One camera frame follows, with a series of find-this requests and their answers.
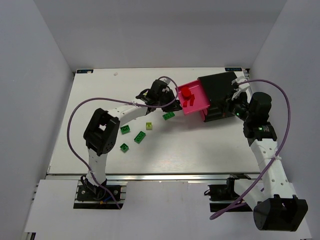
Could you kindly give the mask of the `red sloped lego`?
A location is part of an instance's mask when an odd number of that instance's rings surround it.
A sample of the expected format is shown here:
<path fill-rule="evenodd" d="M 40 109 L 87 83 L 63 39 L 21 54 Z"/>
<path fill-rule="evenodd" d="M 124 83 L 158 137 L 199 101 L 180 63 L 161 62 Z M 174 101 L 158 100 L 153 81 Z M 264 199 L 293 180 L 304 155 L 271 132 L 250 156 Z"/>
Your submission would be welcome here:
<path fill-rule="evenodd" d="M 182 106 L 183 106 L 184 108 L 187 107 L 187 105 L 188 105 L 188 102 L 187 102 L 187 101 L 184 101 L 183 104 L 182 104 Z"/>

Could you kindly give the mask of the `green eight-stud lego plate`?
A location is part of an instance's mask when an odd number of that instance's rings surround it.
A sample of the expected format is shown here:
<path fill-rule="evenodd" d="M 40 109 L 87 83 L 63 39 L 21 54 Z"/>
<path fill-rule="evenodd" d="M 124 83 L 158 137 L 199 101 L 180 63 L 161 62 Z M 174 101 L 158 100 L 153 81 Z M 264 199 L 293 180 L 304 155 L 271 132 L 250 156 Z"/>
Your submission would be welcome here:
<path fill-rule="evenodd" d="M 173 112 L 167 112 L 167 113 L 165 113 L 162 117 L 163 117 L 163 119 L 164 119 L 165 121 L 167 121 L 167 120 L 173 118 L 174 116 L 175 116 L 175 114 L 174 114 Z"/>

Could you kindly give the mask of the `red oval lego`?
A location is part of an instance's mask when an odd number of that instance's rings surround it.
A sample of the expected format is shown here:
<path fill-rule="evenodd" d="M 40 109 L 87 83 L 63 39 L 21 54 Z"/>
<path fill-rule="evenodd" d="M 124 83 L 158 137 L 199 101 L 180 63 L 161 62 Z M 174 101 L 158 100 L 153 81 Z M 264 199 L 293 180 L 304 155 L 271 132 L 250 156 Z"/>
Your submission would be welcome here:
<path fill-rule="evenodd" d="M 190 89 L 187 86 L 181 88 L 181 94 L 185 99 L 189 99 L 192 95 Z"/>

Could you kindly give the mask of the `red small lego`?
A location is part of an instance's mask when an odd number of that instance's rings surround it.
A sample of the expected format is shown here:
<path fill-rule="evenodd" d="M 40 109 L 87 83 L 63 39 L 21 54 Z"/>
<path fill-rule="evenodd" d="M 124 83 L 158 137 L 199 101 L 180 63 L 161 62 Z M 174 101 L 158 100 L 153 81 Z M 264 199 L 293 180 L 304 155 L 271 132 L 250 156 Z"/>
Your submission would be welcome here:
<path fill-rule="evenodd" d="M 195 101 L 195 96 L 192 94 L 190 99 L 189 99 L 189 105 L 193 106 L 194 105 L 194 101 Z"/>

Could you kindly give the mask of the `pink top drawer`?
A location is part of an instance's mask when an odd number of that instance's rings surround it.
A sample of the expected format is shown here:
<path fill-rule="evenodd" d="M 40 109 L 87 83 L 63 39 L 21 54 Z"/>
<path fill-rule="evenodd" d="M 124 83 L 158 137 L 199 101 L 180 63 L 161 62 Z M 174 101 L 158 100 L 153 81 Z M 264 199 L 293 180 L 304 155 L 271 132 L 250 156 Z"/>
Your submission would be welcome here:
<path fill-rule="evenodd" d="M 180 85 L 177 90 L 178 100 L 185 115 L 202 111 L 210 106 L 210 101 L 199 79 Z"/>

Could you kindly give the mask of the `pink drawer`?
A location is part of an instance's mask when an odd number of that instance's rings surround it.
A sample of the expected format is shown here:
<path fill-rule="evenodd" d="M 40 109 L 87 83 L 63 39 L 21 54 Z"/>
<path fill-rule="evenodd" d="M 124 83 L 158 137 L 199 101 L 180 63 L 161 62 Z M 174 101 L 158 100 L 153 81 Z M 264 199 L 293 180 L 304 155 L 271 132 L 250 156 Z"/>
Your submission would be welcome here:
<path fill-rule="evenodd" d="M 210 106 L 210 101 L 199 79 L 180 85 L 177 90 L 178 100 L 185 115 L 202 111 Z"/>
<path fill-rule="evenodd" d="M 208 111 L 207 109 L 203 109 L 200 111 L 200 116 L 203 122 L 206 122 Z"/>

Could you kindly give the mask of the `pink bottom drawer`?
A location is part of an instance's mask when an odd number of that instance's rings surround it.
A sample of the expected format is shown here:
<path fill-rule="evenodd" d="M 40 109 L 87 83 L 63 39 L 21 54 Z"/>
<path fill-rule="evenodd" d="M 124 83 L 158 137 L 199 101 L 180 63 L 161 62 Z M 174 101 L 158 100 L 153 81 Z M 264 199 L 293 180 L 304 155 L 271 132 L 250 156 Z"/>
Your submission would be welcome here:
<path fill-rule="evenodd" d="M 208 111 L 207 109 L 203 109 L 200 111 L 200 116 L 203 122 L 206 122 Z"/>

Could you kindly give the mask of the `light green square lego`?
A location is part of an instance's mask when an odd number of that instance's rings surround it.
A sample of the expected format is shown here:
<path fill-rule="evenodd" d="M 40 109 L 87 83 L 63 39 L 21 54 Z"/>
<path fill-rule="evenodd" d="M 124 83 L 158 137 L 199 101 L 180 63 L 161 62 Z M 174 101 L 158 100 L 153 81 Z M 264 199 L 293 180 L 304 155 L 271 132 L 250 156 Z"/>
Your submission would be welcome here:
<path fill-rule="evenodd" d="M 153 124 L 151 122 L 146 122 L 145 123 L 145 129 L 147 131 L 151 131 L 153 129 Z"/>

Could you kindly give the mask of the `green upturned long lego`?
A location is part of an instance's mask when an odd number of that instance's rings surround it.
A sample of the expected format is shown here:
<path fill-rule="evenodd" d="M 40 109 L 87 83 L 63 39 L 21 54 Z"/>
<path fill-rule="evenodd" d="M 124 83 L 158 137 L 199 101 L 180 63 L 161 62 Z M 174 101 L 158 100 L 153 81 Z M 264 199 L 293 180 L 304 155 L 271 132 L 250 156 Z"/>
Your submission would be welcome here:
<path fill-rule="evenodd" d="M 143 139 L 146 137 L 146 133 L 143 131 L 140 131 L 137 136 L 134 138 L 134 142 L 137 144 L 140 144 Z"/>

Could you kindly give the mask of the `green upturned square lego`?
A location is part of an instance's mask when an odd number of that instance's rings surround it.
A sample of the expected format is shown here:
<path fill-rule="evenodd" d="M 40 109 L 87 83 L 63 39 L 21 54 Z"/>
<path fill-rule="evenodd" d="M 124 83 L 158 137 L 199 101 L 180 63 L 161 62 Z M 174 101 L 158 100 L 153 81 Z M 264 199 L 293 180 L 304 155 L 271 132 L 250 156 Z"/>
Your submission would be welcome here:
<path fill-rule="evenodd" d="M 126 143 L 123 143 L 123 144 L 120 146 L 120 150 L 121 150 L 123 153 L 126 153 L 126 152 L 129 150 L 129 146 L 128 146 Z"/>

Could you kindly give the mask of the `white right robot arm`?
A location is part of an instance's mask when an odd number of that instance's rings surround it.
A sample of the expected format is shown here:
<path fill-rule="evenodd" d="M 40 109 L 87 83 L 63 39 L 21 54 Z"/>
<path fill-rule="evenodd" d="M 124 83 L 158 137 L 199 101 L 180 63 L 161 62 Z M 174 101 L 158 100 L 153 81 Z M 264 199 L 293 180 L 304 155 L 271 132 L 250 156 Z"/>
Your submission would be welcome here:
<path fill-rule="evenodd" d="M 255 92 L 247 100 L 246 92 L 235 93 L 227 110 L 243 121 L 243 134 L 252 150 L 260 176 L 256 180 L 235 178 L 231 188 L 253 211 L 255 226 L 260 231 L 295 232 L 307 211 L 306 200 L 296 196 L 285 174 L 277 135 L 269 122 L 272 98 Z"/>

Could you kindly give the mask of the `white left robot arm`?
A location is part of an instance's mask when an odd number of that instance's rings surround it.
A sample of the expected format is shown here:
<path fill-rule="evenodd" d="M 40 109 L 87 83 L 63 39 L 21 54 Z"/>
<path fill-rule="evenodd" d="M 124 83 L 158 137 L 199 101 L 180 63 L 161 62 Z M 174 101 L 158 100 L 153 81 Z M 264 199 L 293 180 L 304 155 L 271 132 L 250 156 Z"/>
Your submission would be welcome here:
<path fill-rule="evenodd" d="M 111 110 L 98 108 L 94 111 L 83 134 L 89 153 L 90 169 L 86 179 L 90 184 L 98 186 L 106 181 L 107 156 L 116 144 L 120 127 L 154 112 L 157 108 L 164 113 L 182 110 L 177 96 L 169 87 L 172 81 L 171 78 L 162 76 L 150 88 L 140 92 L 133 101 Z"/>

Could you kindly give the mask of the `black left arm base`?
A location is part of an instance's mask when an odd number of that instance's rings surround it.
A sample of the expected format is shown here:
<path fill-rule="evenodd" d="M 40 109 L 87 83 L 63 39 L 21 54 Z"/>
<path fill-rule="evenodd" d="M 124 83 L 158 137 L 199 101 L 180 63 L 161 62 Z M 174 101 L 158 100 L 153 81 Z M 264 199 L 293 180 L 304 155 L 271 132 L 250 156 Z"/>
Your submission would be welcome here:
<path fill-rule="evenodd" d="M 126 189 L 122 185 L 106 185 L 105 180 L 100 186 L 91 184 L 85 175 L 80 177 L 76 188 L 73 208 L 82 210 L 120 210 L 125 202 Z"/>

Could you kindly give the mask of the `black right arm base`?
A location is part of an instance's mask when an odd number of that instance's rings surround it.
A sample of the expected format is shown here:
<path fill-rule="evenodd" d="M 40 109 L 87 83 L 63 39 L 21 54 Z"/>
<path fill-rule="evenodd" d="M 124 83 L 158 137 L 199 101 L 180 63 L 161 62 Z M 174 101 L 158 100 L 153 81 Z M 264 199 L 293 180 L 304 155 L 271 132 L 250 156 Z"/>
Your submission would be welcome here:
<path fill-rule="evenodd" d="M 230 203 L 235 201 L 239 195 L 234 191 L 235 180 L 251 180 L 251 178 L 244 173 L 231 174 L 225 184 L 210 184 L 208 189 L 203 193 L 209 196 L 210 212 L 215 213 L 226 208 Z"/>

